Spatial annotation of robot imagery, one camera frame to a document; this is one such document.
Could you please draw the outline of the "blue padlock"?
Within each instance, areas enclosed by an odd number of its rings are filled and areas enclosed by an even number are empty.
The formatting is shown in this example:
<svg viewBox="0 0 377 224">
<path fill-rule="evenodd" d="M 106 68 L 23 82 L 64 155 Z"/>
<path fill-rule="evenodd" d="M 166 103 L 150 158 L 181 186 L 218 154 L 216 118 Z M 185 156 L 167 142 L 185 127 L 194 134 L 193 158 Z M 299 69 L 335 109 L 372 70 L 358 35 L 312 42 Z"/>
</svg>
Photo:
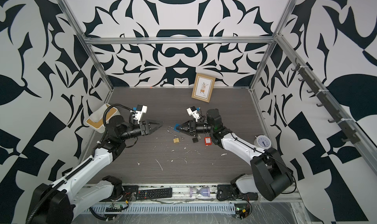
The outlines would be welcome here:
<svg viewBox="0 0 377 224">
<path fill-rule="evenodd" d="M 170 133 L 170 134 L 173 134 L 173 131 L 179 133 L 180 130 L 179 130 L 178 126 L 179 126 L 179 124 L 176 124 L 174 127 L 169 126 L 169 127 L 167 128 L 167 132 Z"/>
</svg>

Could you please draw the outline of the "brass padlock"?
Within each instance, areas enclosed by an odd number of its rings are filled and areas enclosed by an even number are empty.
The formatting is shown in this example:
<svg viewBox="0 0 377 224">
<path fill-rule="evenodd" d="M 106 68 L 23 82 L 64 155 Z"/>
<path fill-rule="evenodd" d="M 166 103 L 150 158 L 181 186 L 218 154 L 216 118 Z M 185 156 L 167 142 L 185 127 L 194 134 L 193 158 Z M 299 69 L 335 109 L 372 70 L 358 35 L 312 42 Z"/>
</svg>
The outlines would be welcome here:
<svg viewBox="0 0 377 224">
<path fill-rule="evenodd" d="M 180 142 L 180 139 L 177 135 L 174 135 L 173 137 L 173 143 L 179 143 Z"/>
</svg>

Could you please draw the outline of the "red padlock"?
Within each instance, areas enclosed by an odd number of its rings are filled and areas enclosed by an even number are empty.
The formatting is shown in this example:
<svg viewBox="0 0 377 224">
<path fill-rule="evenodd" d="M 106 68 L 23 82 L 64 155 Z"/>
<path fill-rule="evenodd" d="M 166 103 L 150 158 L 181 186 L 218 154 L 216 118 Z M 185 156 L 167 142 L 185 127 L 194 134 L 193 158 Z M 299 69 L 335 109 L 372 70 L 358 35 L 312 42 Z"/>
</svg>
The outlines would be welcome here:
<svg viewBox="0 0 377 224">
<path fill-rule="evenodd" d="M 206 146 L 209 146 L 209 145 L 212 145 L 212 140 L 211 140 L 211 138 L 210 137 L 205 137 L 205 145 Z"/>
</svg>

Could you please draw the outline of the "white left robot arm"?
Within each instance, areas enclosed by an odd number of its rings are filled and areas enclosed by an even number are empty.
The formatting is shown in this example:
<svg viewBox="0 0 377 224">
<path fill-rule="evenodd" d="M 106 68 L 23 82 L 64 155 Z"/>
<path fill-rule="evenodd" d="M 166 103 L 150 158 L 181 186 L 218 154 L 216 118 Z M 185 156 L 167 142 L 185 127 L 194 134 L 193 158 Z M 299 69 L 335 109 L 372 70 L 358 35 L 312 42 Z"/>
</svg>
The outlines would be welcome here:
<svg viewBox="0 0 377 224">
<path fill-rule="evenodd" d="M 41 184 L 32 195 L 27 224 L 70 224 L 85 210 L 107 198 L 123 196 L 122 181 L 104 177 L 93 187 L 81 191 L 99 171 L 115 161 L 127 148 L 128 139 L 151 135 L 163 122 L 142 120 L 147 106 L 129 108 L 121 104 L 104 104 L 86 120 L 86 125 L 103 135 L 92 154 L 50 185 Z"/>
</svg>

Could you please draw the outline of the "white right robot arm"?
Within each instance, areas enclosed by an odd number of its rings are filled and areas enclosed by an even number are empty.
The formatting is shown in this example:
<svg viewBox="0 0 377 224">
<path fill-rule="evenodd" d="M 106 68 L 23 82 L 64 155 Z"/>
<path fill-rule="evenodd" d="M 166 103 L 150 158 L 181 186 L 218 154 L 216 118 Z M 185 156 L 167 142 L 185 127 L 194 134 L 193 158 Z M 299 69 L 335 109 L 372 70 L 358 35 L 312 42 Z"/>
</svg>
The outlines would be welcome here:
<svg viewBox="0 0 377 224">
<path fill-rule="evenodd" d="M 206 142 L 232 152 L 250 165 L 251 175 L 244 174 L 232 181 L 237 193 L 260 193 L 272 201 L 280 194 L 286 194 L 291 185 L 296 185 L 293 171 L 285 165 L 267 136 L 257 136 L 254 143 L 240 138 L 224 126 L 218 109 L 210 109 L 203 116 L 199 108 L 190 107 L 187 113 L 192 119 L 176 126 L 177 131 L 192 136 L 194 140 L 200 134 L 206 134 Z"/>
</svg>

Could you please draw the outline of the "white tissue box wooden lid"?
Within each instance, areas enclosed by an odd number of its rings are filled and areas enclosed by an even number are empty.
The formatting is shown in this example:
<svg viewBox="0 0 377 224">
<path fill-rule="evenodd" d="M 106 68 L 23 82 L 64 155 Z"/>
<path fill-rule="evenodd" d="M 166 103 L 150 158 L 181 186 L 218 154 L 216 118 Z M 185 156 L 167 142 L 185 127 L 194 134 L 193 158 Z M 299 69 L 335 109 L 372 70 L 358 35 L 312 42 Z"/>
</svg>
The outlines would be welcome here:
<svg viewBox="0 0 377 224">
<path fill-rule="evenodd" d="M 105 132 L 105 126 L 103 124 L 103 115 L 105 110 L 110 106 L 110 104 L 104 104 L 97 111 L 92 113 L 89 118 L 84 121 L 85 126 L 89 126 L 98 133 L 103 134 Z M 120 112 L 117 108 L 111 108 L 106 116 L 106 122 L 114 116 L 119 116 Z"/>
</svg>

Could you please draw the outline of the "purple hourglass timer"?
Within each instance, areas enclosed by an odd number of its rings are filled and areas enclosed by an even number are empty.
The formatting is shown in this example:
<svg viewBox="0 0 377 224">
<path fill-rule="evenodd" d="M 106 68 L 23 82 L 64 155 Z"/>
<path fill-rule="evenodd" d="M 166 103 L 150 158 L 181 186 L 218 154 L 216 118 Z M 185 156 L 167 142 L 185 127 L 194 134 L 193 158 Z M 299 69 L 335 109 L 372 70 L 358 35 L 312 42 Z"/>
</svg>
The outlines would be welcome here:
<svg viewBox="0 0 377 224">
<path fill-rule="evenodd" d="M 210 197 L 211 196 L 210 187 L 201 187 L 201 188 L 190 187 L 189 188 L 189 197 L 194 197 L 198 195 L 201 195 L 203 197 Z"/>
</svg>

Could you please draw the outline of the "black remote control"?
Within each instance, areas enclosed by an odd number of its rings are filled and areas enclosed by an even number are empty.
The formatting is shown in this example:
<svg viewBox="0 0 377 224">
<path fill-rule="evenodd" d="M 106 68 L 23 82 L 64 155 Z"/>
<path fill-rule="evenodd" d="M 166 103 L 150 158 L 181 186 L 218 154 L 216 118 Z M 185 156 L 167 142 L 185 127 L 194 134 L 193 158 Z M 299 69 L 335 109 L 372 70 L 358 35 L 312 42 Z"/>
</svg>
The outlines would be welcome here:
<svg viewBox="0 0 377 224">
<path fill-rule="evenodd" d="M 139 190 L 136 195 L 137 200 L 150 200 L 150 199 L 161 199 L 161 198 L 171 198 L 171 197 L 172 197 L 172 188 Z"/>
</svg>

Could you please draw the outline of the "white alarm clock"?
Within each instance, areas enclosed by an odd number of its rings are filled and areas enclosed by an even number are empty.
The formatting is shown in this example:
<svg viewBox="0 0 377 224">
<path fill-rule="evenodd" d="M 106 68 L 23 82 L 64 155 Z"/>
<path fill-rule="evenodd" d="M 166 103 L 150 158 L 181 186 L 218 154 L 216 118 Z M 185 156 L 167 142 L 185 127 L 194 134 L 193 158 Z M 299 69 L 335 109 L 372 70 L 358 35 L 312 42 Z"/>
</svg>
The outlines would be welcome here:
<svg viewBox="0 0 377 224">
<path fill-rule="evenodd" d="M 259 135 L 255 138 L 254 145 L 266 150 L 271 148 L 272 142 L 267 136 Z"/>
</svg>

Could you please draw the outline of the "green circuit board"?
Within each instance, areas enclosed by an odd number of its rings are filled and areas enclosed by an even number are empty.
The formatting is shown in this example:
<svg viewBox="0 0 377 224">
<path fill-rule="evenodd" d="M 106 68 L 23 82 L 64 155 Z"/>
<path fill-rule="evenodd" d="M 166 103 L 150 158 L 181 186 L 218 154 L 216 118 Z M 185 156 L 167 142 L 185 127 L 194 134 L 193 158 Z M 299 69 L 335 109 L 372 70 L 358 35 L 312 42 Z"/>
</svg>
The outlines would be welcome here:
<svg viewBox="0 0 377 224">
<path fill-rule="evenodd" d="M 250 203 L 246 204 L 245 207 L 237 207 L 235 211 L 235 217 L 243 220 L 247 218 L 253 211 Z"/>
</svg>

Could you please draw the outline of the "wooden picture frame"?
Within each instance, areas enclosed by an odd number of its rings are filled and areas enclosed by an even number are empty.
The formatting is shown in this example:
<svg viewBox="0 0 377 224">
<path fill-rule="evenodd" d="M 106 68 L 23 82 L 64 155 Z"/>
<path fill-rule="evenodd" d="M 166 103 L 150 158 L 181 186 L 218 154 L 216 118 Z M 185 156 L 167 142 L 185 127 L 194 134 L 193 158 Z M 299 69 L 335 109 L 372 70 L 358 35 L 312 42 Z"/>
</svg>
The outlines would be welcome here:
<svg viewBox="0 0 377 224">
<path fill-rule="evenodd" d="M 209 103 L 216 78 L 197 73 L 191 97 Z"/>
</svg>

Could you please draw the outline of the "small wired circuit board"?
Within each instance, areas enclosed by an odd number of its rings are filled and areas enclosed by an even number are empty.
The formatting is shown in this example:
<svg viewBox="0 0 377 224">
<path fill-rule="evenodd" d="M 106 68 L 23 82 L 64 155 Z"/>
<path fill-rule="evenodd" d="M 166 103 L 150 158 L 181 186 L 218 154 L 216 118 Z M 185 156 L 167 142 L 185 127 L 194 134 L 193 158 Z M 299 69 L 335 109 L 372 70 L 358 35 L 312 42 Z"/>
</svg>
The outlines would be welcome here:
<svg viewBox="0 0 377 224">
<path fill-rule="evenodd" d="M 125 202 L 124 204 L 111 204 L 109 207 L 106 207 L 105 212 L 123 212 L 129 208 L 129 203 Z"/>
</svg>

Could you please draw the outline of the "black wall hook rail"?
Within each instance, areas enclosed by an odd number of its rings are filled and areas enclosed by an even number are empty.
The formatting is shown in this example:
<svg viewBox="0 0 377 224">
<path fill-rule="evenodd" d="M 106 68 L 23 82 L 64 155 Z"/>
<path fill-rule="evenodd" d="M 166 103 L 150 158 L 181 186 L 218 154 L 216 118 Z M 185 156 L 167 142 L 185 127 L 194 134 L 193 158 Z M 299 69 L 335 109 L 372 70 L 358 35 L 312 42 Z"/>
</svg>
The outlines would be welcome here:
<svg viewBox="0 0 377 224">
<path fill-rule="evenodd" d="M 330 91 L 322 84 L 319 78 L 313 73 L 309 66 L 301 65 L 296 63 L 296 66 L 292 69 L 293 71 L 298 72 L 301 75 L 299 81 L 305 82 L 309 86 L 307 93 L 313 94 L 316 96 L 320 103 L 317 104 L 317 107 L 324 107 L 331 119 L 328 120 L 329 123 L 337 124 L 342 132 L 345 134 L 346 138 L 343 139 L 343 142 L 351 142 L 356 144 L 361 141 L 357 128 L 353 122 L 353 119 L 343 111 L 340 104 L 332 96 Z"/>
</svg>

